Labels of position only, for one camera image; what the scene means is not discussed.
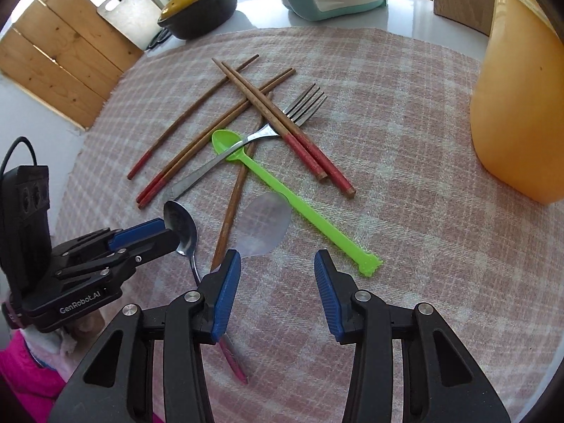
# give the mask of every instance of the pink jacket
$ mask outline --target pink jacket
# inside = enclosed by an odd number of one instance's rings
[[[32,418],[37,423],[46,423],[66,383],[56,371],[35,362],[19,331],[8,348],[0,351],[0,373]],[[163,422],[153,414],[153,423]]]

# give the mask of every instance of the fork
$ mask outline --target fork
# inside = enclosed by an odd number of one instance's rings
[[[317,112],[317,110],[327,99],[327,96],[324,92],[321,91],[321,88],[316,88],[316,86],[317,85],[315,83],[311,84],[311,86],[309,86],[288,107],[283,110],[283,113],[286,114],[298,126],[302,125],[305,121],[311,118],[312,115]],[[280,135],[276,133],[276,131],[270,126],[270,124],[266,124],[257,132],[243,138],[242,141],[237,142],[232,147],[225,150],[223,153],[215,156],[211,161],[202,165],[199,169],[194,170],[192,173],[190,173],[190,175],[175,183],[166,192],[164,199],[177,200],[213,167],[225,160],[239,148],[242,148],[243,146],[249,144],[251,141],[255,141],[261,138],[272,138],[279,136]]]

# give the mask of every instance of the green plastic spoon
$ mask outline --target green plastic spoon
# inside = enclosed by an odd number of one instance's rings
[[[215,152],[222,153],[227,148],[232,147],[235,143],[241,141],[241,137],[230,130],[216,130],[211,136],[211,142]],[[290,205],[296,211],[302,214],[311,224],[313,224],[320,232],[329,238],[335,245],[342,249],[356,264],[358,264],[359,272],[370,277],[377,268],[382,264],[382,260],[374,254],[369,254],[362,250],[356,243],[350,240],[333,224],[329,223],[323,216],[317,213],[312,207],[305,203],[300,197],[294,194],[284,184],[278,181],[274,176],[262,168],[257,162],[253,161],[245,154],[243,148],[237,150],[227,158],[228,161],[240,161],[245,164],[249,170],[253,171],[261,180],[263,180],[270,188],[279,192],[288,199]]]

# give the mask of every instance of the chopstick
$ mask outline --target chopstick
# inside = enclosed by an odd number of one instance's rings
[[[261,86],[262,92],[270,92],[279,84],[283,83],[287,78],[295,73],[293,68],[289,68],[283,73],[275,76],[270,81],[264,83]],[[243,111],[251,106],[248,100],[241,100],[223,115],[221,115],[214,123],[208,125],[208,127],[201,132],[196,138],[193,139],[188,145],[180,151],[177,156],[172,159],[163,168],[157,176],[147,185],[145,189],[137,196],[137,203],[139,203],[139,208],[145,208],[151,200],[154,199],[160,190],[170,181],[170,179],[176,175],[176,173],[191,159],[196,155],[208,142],[212,139],[212,134],[218,129],[225,128],[231,122],[237,118]]]
[[[255,54],[250,59],[244,61],[241,65],[237,67],[237,71],[240,72],[243,68],[249,65],[251,62],[258,58],[258,54]],[[202,95],[198,100],[196,100],[185,112],[183,112],[177,120],[175,120],[168,129],[166,129],[163,134],[157,138],[157,140],[151,145],[151,147],[142,155],[142,157],[137,161],[133,168],[128,173],[128,180],[133,179],[133,177],[137,174],[137,172],[147,163],[153,153],[159,148],[170,135],[178,128],[180,124],[184,122],[186,118],[191,116],[194,111],[196,111],[209,97],[211,97],[221,86],[226,84],[229,81],[229,78],[224,76],[221,81],[215,83],[204,95]]]
[[[216,59],[212,59],[215,64],[221,68],[222,72],[225,73],[227,77],[233,81],[233,78],[236,78],[238,81],[235,81],[235,85],[241,89],[241,91],[249,98],[249,93],[253,94],[262,106],[257,106],[255,102],[252,101],[253,105],[255,105],[260,112],[269,120],[269,113],[264,114],[263,108],[266,108],[270,111],[271,115],[274,115],[280,123],[288,129],[289,132],[295,137],[295,139],[307,150],[308,154],[310,154],[315,161],[322,167],[322,169],[329,175],[331,181],[337,186],[348,198],[353,198],[356,194],[356,189],[353,185],[345,178],[345,176],[340,172],[340,170],[335,167],[335,164],[329,160],[329,158],[313,143],[308,136],[301,130],[297,125],[295,125],[281,110],[278,108],[268,97],[265,97],[263,93],[261,93],[253,84],[247,81],[241,74],[233,70],[227,63],[222,62],[219,63]]]
[[[260,119],[259,126],[257,130],[262,127],[262,118]],[[251,142],[245,150],[246,155],[252,157],[255,155],[255,149],[257,147],[257,140]],[[235,215],[237,214],[237,208],[239,207],[239,202],[241,201],[241,194],[243,193],[243,186],[245,185],[247,174],[249,169],[246,165],[241,164],[239,168],[239,173],[237,175],[237,180],[235,181],[235,186],[233,186],[233,191],[231,192],[231,198],[229,199],[229,204],[227,205],[227,210],[225,211],[225,217],[223,219],[223,225],[221,226],[221,231],[219,232],[219,237],[217,239],[217,245],[215,246],[215,253],[213,259],[211,260],[211,268],[214,269],[218,267],[225,252],[227,251],[227,242],[229,241],[229,235],[231,233],[231,228],[233,227],[233,221],[235,220]]]
[[[327,173],[323,171],[321,166],[318,164],[317,161],[313,158],[313,156],[307,152],[306,148],[295,138],[294,135],[290,133],[290,131],[283,125],[275,113],[273,113],[257,96],[253,93],[238,77],[238,73],[235,72],[237,75],[233,74],[233,69],[228,65],[225,65],[219,62],[217,59],[212,59],[213,62],[225,73],[235,86],[239,87],[241,92],[247,97],[247,99],[260,111],[260,113],[269,121],[272,128],[279,134],[282,139],[292,148],[294,153],[302,160],[302,162],[309,168],[315,178],[317,180],[322,180],[327,177]],[[263,95],[261,91],[256,89],[260,95]],[[283,115],[285,118],[287,116],[278,109],[278,113]]]

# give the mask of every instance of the orange plastic container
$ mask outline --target orange plastic container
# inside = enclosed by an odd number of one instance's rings
[[[564,45],[535,0],[496,0],[470,126],[492,175],[540,203],[564,198]]]

